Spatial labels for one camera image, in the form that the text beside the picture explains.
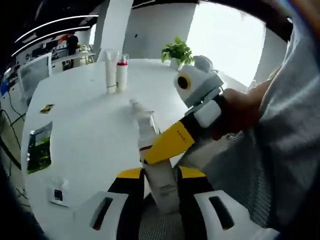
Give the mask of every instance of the window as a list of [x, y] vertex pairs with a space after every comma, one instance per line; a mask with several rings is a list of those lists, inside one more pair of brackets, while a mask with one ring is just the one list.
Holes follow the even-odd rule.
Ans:
[[95, 43], [96, 26], [97, 24], [93, 25], [92, 28], [90, 29], [90, 39], [89, 39], [90, 45], [93, 45]]
[[187, 44], [193, 55], [208, 57], [215, 69], [248, 87], [260, 62], [265, 33], [265, 24], [245, 12], [201, 2]]

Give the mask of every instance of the robot camera eye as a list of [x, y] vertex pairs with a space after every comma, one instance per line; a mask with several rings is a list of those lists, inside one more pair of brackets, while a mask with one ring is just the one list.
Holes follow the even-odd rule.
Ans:
[[184, 76], [178, 77], [177, 83], [182, 89], [187, 89], [189, 87], [189, 81]]

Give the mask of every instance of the white table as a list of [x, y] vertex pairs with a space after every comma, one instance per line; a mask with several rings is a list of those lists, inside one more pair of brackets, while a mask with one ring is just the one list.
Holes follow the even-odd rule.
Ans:
[[[187, 110], [173, 84], [177, 72], [160, 60], [131, 59], [123, 93], [106, 94], [104, 67], [104, 62], [92, 63], [44, 79], [26, 113], [22, 174], [32, 211], [45, 232], [71, 220], [73, 210], [98, 191], [107, 191], [118, 173], [141, 166], [131, 98], [155, 111], [162, 131]], [[40, 114], [47, 104], [55, 106], [49, 114]], [[29, 133], [50, 121], [52, 164], [27, 174]], [[68, 180], [69, 208], [49, 202], [46, 191], [52, 177]]]

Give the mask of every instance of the white robot body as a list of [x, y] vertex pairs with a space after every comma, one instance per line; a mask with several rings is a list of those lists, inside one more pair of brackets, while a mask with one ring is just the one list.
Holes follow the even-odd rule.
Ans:
[[180, 98], [188, 108], [200, 104], [207, 94], [218, 90], [223, 84], [215, 71], [204, 72], [191, 65], [184, 65], [174, 81]]
[[[98, 192], [74, 212], [73, 221], [59, 229], [53, 239], [116, 240], [118, 222], [127, 194]], [[272, 228], [262, 228], [250, 219], [248, 210], [224, 191], [194, 195], [201, 211], [208, 240], [273, 240], [279, 234]], [[105, 201], [110, 201], [99, 230], [93, 224]]]
[[210, 100], [201, 105], [201, 108], [194, 112], [194, 117], [204, 129], [208, 128], [219, 116], [221, 115], [221, 109], [219, 105]]

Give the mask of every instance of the black slot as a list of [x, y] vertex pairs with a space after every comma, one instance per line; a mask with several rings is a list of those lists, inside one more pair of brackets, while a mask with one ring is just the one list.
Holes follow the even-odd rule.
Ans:
[[96, 219], [95, 217], [93, 218], [93, 224], [91, 224], [92, 228], [94, 230], [99, 231], [101, 228], [101, 225], [104, 221], [105, 215], [107, 213], [108, 208], [110, 207], [110, 204], [112, 202], [112, 198], [106, 197], [100, 206], [98, 207], [95, 216], [97, 215]]
[[234, 220], [230, 216], [230, 213], [220, 198], [218, 196], [213, 196], [209, 198], [209, 201], [218, 215], [223, 230], [232, 228], [235, 225]]

